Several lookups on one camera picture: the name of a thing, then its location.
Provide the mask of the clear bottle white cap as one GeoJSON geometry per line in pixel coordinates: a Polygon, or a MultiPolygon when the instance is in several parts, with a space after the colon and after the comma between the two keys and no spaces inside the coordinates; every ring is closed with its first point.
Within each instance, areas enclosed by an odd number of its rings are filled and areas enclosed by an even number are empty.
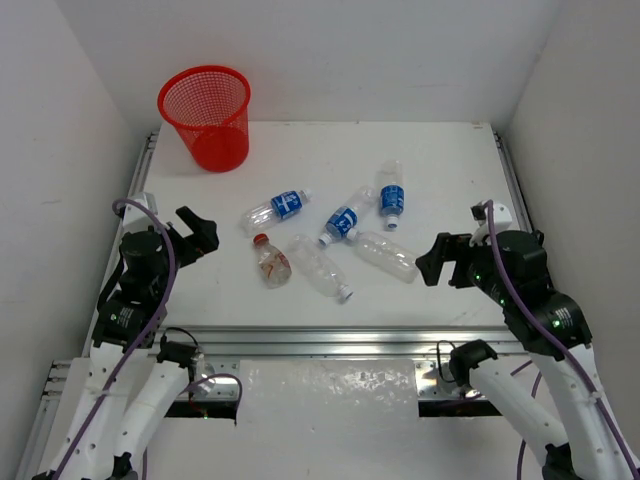
{"type": "Polygon", "coordinates": [[[355,254],[370,265],[407,284],[417,278],[417,256],[408,249],[372,231],[352,228],[346,238],[355,254]]]}

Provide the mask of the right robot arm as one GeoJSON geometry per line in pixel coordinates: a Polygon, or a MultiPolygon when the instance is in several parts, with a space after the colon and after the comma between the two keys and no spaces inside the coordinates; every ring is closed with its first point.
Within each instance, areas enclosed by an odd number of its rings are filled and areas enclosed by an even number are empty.
{"type": "Polygon", "coordinates": [[[484,340],[451,351],[460,387],[484,395],[534,454],[545,479],[636,479],[639,459],[623,438],[600,382],[592,334],[578,304],[549,281],[537,233],[507,230],[480,245],[469,234],[440,233],[416,266],[428,286],[445,263],[450,286],[476,287],[502,309],[555,404],[551,415],[504,369],[484,340]]]}

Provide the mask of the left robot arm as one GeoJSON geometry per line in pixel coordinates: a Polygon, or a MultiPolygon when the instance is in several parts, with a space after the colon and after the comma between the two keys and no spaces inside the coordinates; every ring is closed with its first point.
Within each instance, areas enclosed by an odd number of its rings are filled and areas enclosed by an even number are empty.
{"type": "Polygon", "coordinates": [[[118,262],[101,292],[89,370],[60,449],[42,479],[141,479],[146,449],[177,397],[194,379],[198,348],[163,340],[142,387],[178,271],[219,247],[217,224],[177,209],[182,236],[140,201],[113,204],[124,233],[118,262]]]}

